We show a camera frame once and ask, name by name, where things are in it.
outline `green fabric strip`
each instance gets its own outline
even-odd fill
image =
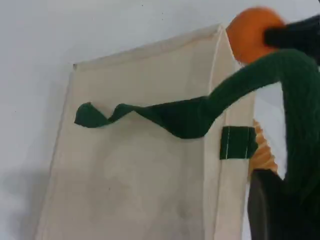
[[[285,109],[285,191],[299,196],[305,212],[320,222],[320,74],[315,61],[302,52],[285,49],[263,57],[228,77],[209,96],[147,107],[120,104],[110,118],[96,118],[94,107],[85,103],[75,123],[102,127],[135,111],[179,138],[200,138],[232,103],[277,82]]]
[[[224,126],[220,141],[220,159],[249,159],[258,144],[254,127]]]

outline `black object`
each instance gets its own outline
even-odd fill
[[[320,65],[320,15],[285,27],[270,27],[264,32],[264,43],[279,49],[302,51]]]
[[[271,170],[251,176],[248,217],[252,240],[319,240],[320,229],[306,215],[298,197],[285,193],[284,182]]]

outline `green rope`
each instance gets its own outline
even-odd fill
[[[297,50],[280,50],[223,81],[209,96],[147,107],[118,105],[110,118],[90,103],[79,107],[75,123],[109,125],[134,111],[182,139],[203,137],[214,120],[246,94],[281,82],[286,123],[286,192],[320,221],[320,74],[317,64]]]

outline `stitching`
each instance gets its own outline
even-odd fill
[[[228,137],[226,139],[225,159],[228,159],[229,137],[230,137],[230,126],[228,126]]]
[[[248,158],[248,145],[249,145],[249,128],[247,129],[247,136],[246,136],[245,159]]]

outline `cream canvas bag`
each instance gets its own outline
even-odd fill
[[[253,125],[253,94],[199,139],[136,113],[102,128],[74,124],[82,103],[109,116],[119,103],[195,98],[236,68],[219,25],[75,65],[36,240],[240,240],[248,160],[221,161],[220,139],[225,125]]]

